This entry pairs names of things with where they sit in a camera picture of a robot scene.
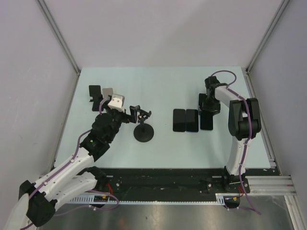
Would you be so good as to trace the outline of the black pole phone stand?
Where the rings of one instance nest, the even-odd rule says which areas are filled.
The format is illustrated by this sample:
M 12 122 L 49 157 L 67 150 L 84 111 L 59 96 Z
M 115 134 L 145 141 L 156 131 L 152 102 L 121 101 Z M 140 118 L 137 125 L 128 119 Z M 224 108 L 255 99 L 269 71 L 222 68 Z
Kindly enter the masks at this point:
M 133 134 L 137 141 L 145 143 L 154 137 L 153 127 L 150 124 L 145 123 L 145 120 L 147 120 L 152 115 L 152 112 L 146 112 L 142 109 L 139 109 L 138 113 L 138 125 L 135 127 Z

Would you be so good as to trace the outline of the blue-edged black phone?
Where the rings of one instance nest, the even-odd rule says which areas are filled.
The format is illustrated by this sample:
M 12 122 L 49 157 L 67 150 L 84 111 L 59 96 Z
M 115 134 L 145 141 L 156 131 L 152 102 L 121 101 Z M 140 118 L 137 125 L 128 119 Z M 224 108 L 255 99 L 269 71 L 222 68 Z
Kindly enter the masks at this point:
M 195 109 L 186 110 L 186 131 L 195 133 L 199 131 L 199 114 Z

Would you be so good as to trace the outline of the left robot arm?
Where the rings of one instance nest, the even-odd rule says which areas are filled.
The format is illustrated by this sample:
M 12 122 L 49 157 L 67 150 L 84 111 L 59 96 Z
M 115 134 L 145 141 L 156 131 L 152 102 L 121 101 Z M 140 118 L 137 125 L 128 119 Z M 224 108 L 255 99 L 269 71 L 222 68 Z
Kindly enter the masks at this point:
M 138 105 L 130 107 L 130 114 L 107 106 L 106 112 L 95 118 L 92 129 L 79 136 L 76 151 L 62 165 L 50 171 L 41 181 L 31 183 L 26 180 L 20 185 L 19 197 L 29 195 L 26 216 L 33 225 L 40 227 L 54 215 L 56 200 L 49 197 L 56 186 L 63 185 L 98 160 L 109 149 L 122 123 L 137 122 L 139 111 Z

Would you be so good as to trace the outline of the left aluminium corner post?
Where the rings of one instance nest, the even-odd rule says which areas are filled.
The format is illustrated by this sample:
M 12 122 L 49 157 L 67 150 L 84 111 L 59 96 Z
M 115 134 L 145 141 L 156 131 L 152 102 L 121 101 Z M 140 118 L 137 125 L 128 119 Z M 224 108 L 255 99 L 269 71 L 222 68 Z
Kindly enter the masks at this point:
M 35 1 L 42 12 L 45 20 L 47 21 L 52 33 L 54 34 L 59 46 L 61 47 L 62 51 L 64 52 L 64 55 L 67 57 L 71 67 L 73 68 L 74 72 L 77 74 L 77 76 L 80 75 L 80 68 L 78 67 L 78 64 L 62 34 L 60 31 L 60 28 L 52 15 L 51 10 L 49 9 L 47 3 L 45 0 L 36 0 Z

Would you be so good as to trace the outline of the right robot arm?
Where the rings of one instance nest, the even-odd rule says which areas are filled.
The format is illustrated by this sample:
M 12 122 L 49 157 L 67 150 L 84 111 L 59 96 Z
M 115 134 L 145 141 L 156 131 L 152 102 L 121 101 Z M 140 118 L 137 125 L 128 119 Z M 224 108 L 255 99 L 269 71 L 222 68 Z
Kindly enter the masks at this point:
M 221 176 L 221 186 L 226 192 L 236 192 L 244 187 L 245 161 L 251 140 L 261 131 L 259 102 L 244 98 L 216 76 L 204 80 L 206 93 L 199 94 L 200 128 L 213 130 L 213 116 L 221 111 L 221 103 L 228 111 L 228 131 L 232 136 L 230 156 Z

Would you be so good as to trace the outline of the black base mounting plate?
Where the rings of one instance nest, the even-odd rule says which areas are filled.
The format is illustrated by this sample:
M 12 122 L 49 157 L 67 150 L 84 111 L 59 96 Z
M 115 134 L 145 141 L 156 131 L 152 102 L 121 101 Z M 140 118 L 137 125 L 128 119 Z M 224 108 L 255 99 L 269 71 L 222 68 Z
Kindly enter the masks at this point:
M 220 183 L 223 169 L 111 169 L 85 168 L 98 177 L 95 189 L 111 191 L 121 202 L 206 202 L 217 193 L 250 192 L 249 182 L 236 192 L 225 191 Z

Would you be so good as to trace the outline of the white phone stand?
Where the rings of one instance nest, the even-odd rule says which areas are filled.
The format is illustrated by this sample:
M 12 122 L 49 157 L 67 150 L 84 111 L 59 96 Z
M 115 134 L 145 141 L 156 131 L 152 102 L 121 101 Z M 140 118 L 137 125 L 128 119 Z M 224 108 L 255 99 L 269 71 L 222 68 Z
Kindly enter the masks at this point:
M 103 96 L 103 99 L 105 98 L 112 98 L 112 95 L 114 94 L 113 92 L 113 88 L 103 88 L 102 89 L 102 96 Z

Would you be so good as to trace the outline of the teal-edged phone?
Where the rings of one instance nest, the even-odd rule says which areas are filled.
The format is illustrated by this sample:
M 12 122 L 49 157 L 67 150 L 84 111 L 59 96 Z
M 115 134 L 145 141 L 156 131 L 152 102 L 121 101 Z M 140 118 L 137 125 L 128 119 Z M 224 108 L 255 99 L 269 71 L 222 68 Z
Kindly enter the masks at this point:
M 200 114 L 200 129 L 206 131 L 213 130 L 213 113 L 202 111 Z

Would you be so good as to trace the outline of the aluminium corner post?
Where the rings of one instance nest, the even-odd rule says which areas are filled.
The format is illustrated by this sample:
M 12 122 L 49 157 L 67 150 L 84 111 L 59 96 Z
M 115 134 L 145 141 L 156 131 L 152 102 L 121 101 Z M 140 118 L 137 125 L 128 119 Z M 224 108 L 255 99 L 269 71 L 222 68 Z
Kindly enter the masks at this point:
M 67 57 L 71 67 L 73 68 L 74 72 L 77 74 L 77 76 L 80 75 L 80 68 L 78 67 L 78 64 L 62 34 L 60 31 L 60 28 L 52 15 L 51 10 L 49 9 L 47 3 L 45 0 L 36 0 L 35 1 L 42 12 L 45 20 L 47 21 L 52 33 L 54 34 L 59 46 L 61 47 L 62 51 L 64 52 L 64 55 Z
M 245 71 L 247 73 L 250 73 L 253 69 L 256 61 L 258 60 L 259 56 L 261 55 L 263 49 L 265 48 L 267 42 L 269 41 L 271 35 L 273 34 L 276 26 L 278 25 L 281 17 L 283 16 L 283 13 L 286 11 L 288 5 L 291 3 L 291 0 L 283 0 L 281 1 L 276 13 L 274 14 L 268 28 L 266 29 L 264 36 L 262 37 L 259 45 L 257 46 L 256 51 L 254 52 L 250 62 L 248 63 L 247 67 L 245 68 Z

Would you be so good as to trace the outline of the right aluminium corner post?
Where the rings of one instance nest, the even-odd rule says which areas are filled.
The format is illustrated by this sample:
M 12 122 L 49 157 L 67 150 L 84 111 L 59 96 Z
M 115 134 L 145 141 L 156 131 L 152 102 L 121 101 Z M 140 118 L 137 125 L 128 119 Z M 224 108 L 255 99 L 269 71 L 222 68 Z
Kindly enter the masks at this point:
M 245 71 L 247 73 L 250 73 L 253 69 L 256 61 L 258 60 L 259 56 L 261 55 L 263 49 L 265 48 L 267 42 L 269 41 L 271 35 L 273 34 L 276 26 L 278 25 L 281 17 L 283 16 L 283 13 L 286 11 L 288 5 L 291 3 L 291 0 L 283 0 L 281 1 L 276 13 L 274 14 L 268 28 L 266 29 L 264 36 L 262 37 L 259 45 L 257 46 L 256 51 L 254 52 L 250 62 L 248 63 L 247 67 L 245 68 Z

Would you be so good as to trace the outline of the aluminium frame rail front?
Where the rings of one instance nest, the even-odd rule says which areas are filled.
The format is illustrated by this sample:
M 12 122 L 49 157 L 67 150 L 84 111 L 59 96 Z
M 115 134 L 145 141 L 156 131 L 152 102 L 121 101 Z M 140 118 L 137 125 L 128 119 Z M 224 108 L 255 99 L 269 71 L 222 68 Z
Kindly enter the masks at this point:
M 283 195 L 295 193 L 295 188 L 290 177 L 283 176 L 248 176 L 251 195 Z M 98 183 L 98 177 L 91 173 L 84 173 L 68 179 L 63 185 L 56 186 L 51 192 L 50 197 L 67 196 L 69 192 L 76 195 L 83 193 L 98 193 L 95 189 Z M 111 191 L 104 191 L 107 194 L 113 194 Z

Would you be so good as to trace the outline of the black folding phone stand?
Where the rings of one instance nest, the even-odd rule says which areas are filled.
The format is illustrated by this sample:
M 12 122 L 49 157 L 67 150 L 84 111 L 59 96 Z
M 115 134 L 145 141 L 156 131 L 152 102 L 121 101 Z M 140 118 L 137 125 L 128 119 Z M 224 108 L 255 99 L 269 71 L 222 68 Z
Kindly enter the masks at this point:
M 89 96 L 91 97 L 90 102 L 93 103 L 92 111 L 99 111 L 100 102 L 103 99 L 101 86 L 100 85 L 89 85 Z

